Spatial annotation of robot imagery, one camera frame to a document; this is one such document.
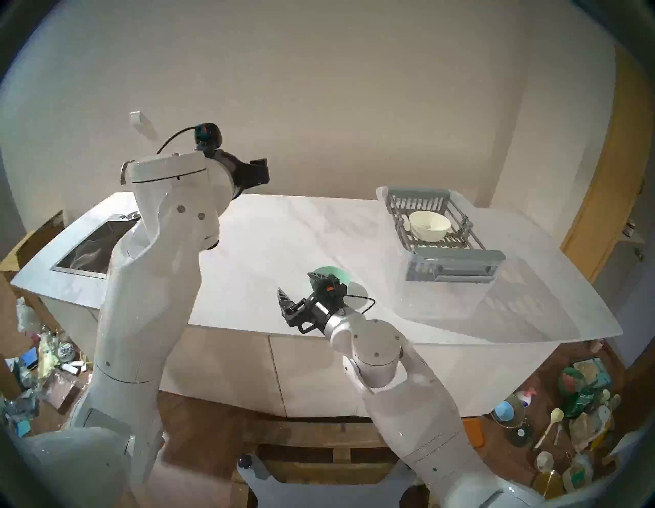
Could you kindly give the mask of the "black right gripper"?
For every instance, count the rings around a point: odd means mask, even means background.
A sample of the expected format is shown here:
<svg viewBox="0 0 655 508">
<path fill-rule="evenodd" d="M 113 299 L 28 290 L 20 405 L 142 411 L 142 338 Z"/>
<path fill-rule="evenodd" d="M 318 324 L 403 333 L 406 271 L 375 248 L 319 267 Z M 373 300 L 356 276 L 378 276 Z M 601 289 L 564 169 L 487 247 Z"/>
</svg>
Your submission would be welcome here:
<svg viewBox="0 0 655 508">
<path fill-rule="evenodd" d="M 311 288 L 334 286 L 334 276 L 330 273 L 307 273 Z M 308 298 L 294 302 L 282 288 L 277 288 L 278 305 L 284 320 L 290 328 L 297 328 L 301 334 L 318 330 L 324 334 L 330 318 L 345 309 L 343 296 L 335 292 L 325 294 L 315 292 Z"/>
</svg>

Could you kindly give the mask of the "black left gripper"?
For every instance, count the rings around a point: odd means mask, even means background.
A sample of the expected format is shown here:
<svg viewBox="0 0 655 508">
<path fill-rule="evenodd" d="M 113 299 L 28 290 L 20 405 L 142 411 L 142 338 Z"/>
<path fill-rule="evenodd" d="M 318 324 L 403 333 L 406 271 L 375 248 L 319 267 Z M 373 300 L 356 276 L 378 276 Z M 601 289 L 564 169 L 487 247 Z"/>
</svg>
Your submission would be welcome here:
<svg viewBox="0 0 655 508">
<path fill-rule="evenodd" d="M 245 190 L 267 185 L 270 182 L 268 160 L 266 158 L 243 162 L 235 155 L 218 149 L 217 161 L 231 175 L 234 187 L 232 200 L 237 199 Z"/>
</svg>

